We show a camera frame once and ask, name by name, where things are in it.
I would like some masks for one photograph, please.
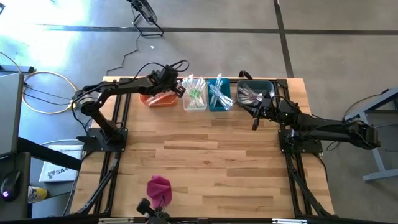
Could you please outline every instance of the wooden tabletop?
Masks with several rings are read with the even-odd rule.
[[[287,81],[290,99],[310,114],[303,79]],[[231,90],[236,99],[235,84]],[[110,97],[101,108],[108,119],[115,99]],[[136,207],[141,198],[148,198],[146,185],[153,175],[171,182],[173,199],[166,208],[171,217],[294,216],[277,123],[261,121],[258,130],[252,131],[251,116],[238,105],[228,112],[186,113],[182,100],[172,107],[148,108],[139,94],[133,94],[126,127],[129,137],[119,167],[113,217],[141,216]],[[97,188],[103,157],[103,152],[95,152],[84,160],[71,212],[81,208]],[[312,154],[302,157],[308,188],[333,213],[322,164]],[[104,192],[103,207],[108,188]],[[304,211],[300,191],[298,195]]]

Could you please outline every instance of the pink cloth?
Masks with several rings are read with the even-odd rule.
[[[161,176],[152,176],[147,184],[147,195],[152,199],[152,206],[165,207],[172,201],[172,186],[170,181]]]

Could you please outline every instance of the yellow cable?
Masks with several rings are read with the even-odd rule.
[[[58,76],[58,77],[60,77],[60,78],[63,78],[64,80],[66,80],[66,81],[70,84],[70,86],[72,86],[72,88],[74,89],[74,91],[77,91],[77,89],[76,89],[76,87],[74,86],[74,84],[73,84],[71,81],[69,81],[69,79],[68,79],[67,77],[64,77],[63,75],[58,74],[58,73],[55,73],[55,72],[46,72],[46,71],[43,71],[43,72],[34,72],[34,73],[31,73],[31,74],[26,75],[26,76],[24,77],[24,80],[26,81],[26,80],[28,80],[30,77],[34,76],[34,75],[43,74],[43,73],[52,74],[52,75],[56,75],[56,76]],[[42,114],[59,114],[59,113],[65,112],[66,110],[68,110],[69,108],[71,108],[71,105],[68,105],[65,109],[60,110],[60,111],[54,111],[54,112],[40,111],[40,110],[37,110],[37,109],[33,108],[31,105],[29,105],[29,104],[26,102],[26,100],[25,100],[25,94],[24,94],[24,93],[25,93],[25,90],[23,90],[23,92],[22,92],[22,102],[24,102],[25,105],[26,105],[28,108],[30,108],[31,110],[36,111],[36,112],[38,112],[38,113],[42,113]]]

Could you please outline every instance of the orange container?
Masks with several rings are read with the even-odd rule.
[[[160,99],[158,102],[153,103],[152,105],[148,105],[146,101],[152,96],[149,95],[140,95],[139,98],[141,102],[149,107],[158,107],[158,106],[174,106],[177,104],[177,96],[176,95],[170,95],[170,96],[165,96],[162,99]]]

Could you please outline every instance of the concrete floor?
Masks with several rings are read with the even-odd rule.
[[[1,51],[19,64],[61,73],[78,88],[101,81],[107,69],[119,66],[123,55],[135,48],[135,32],[50,32],[31,26],[43,23],[131,27],[133,16],[123,0],[2,2],[6,10],[0,16]],[[149,2],[164,27],[278,28],[272,0]],[[280,0],[280,6],[286,29],[398,29],[395,0]],[[287,44],[294,76],[305,79],[312,112],[318,116],[340,119],[355,101],[397,86],[396,35],[287,35]],[[245,69],[254,77],[286,77],[279,34],[231,33],[166,33],[164,38],[141,38],[139,52],[128,56],[125,67],[110,75],[133,75],[147,62],[172,63],[181,59],[191,63],[183,75],[221,72],[237,76]],[[58,95],[73,94],[68,85],[50,75],[34,77],[29,83]],[[59,109],[30,102],[44,110]],[[39,135],[36,130],[46,134]],[[20,136],[24,138],[45,142],[82,133],[70,111],[46,116],[22,106]],[[398,153],[385,150],[381,149],[386,166],[398,168]],[[383,222],[398,220],[398,177],[371,184],[362,181],[363,174],[376,171],[371,152],[342,144],[337,150],[326,152],[324,160],[337,215]],[[33,161],[32,167],[40,170],[40,162]],[[59,215],[65,199],[63,196],[35,204],[34,217]]]

